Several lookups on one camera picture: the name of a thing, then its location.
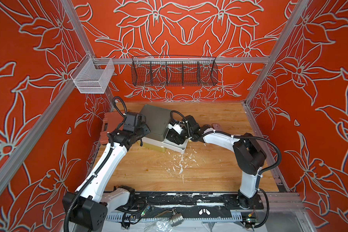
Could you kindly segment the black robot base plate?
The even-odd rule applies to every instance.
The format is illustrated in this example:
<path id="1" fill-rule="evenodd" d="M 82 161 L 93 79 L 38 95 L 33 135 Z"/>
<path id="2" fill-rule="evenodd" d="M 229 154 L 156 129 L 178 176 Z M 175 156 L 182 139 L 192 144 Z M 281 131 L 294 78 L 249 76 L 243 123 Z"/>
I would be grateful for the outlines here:
<path id="1" fill-rule="evenodd" d="M 178 213 L 185 221 L 259 223 L 267 212 L 262 196 L 258 195 L 250 207 L 244 209 L 236 192 L 138 191 L 135 199 L 142 199 L 143 203 L 135 206 L 133 211 L 146 206 L 141 216 L 114 210 L 107 214 L 106 220 L 154 222 L 169 219 Z"/>

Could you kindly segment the white drawer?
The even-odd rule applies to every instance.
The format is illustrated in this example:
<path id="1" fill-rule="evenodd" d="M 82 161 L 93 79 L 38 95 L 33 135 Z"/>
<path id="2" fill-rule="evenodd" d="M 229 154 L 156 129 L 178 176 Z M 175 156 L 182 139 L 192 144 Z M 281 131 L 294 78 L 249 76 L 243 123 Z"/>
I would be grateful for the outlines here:
<path id="1" fill-rule="evenodd" d="M 167 148 L 169 150 L 178 152 L 180 154 L 184 154 L 185 151 L 186 151 L 186 147 L 187 147 L 188 141 L 189 140 L 186 139 L 183 144 L 178 145 L 178 144 L 176 144 L 174 142 L 169 141 L 168 139 L 164 139 L 164 141 L 160 143 L 160 147 Z"/>

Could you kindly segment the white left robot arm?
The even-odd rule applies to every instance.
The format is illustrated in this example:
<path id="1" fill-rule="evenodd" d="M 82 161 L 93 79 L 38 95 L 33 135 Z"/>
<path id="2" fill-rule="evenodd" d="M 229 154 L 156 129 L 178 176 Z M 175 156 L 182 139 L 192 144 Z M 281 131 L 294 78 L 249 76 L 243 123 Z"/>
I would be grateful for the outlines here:
<path id="1" fill-rule="evenodd" d="M 70 230 L 71 222 L 90 232 L 97 231 L 110 210 L 122 212 L 122 221 L 126 220 L 127 215 L 141 218 L 148 206 L 146 200 L 134 201 L 133 190 L 128 187 L 117 188 L 107 203 L 101 202 L 107 183 L 119 162 L 132 145 L 150 133 L 144 115 L 129 112 L 126 107 L 117 112 L 123 120 L 114 131 L 107 133 L 108 143 L 102 157 L 76 191 L 67 192 L 62 199 L 65 232 Z"/>

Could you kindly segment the white pink computer mouse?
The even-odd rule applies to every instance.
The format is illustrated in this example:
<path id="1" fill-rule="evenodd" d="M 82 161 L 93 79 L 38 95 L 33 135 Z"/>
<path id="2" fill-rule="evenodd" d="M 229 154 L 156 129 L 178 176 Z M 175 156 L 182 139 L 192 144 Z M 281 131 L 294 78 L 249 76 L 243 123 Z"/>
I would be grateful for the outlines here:
<path id="1" fill-rule="evenodd" d="M 223 131 L 223 128 L 221 127 L 221 125 L 220 124 L 218 124 L 218 123 L 213 123 L 212 124 L 212 128 L 214 129 L 214 130 L 219 130 L 219 131 Z"/>

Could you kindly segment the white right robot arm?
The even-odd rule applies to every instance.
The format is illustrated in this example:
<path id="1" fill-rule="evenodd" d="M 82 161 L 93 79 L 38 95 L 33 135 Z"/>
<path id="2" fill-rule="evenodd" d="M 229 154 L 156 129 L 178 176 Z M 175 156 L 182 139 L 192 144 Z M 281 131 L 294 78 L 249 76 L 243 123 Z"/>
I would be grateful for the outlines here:
<path id="1" fill-rule="evenodd" d="M 167 139 L 175 144 L 183 144 L 186 140 L 213 144 L 234 152 L 238 167 L 242 171 L 241 186 L 238 190 L 238 203 L 243 209 L 254 205 L 259 183 L 263 173 L 278 167 L 282 160 L 279 148 L 269 140 L 250 133 L 232 135 L 216 130 L 210 125 L 200 126 L 193 116 L 184 116 L 176 110 L 170 112 L 171 121 L 168 124 Z M 259 142 L 262 141 L 275 150 L 277 160 L 272 165 L 264 168 L 266 152 Z"/>

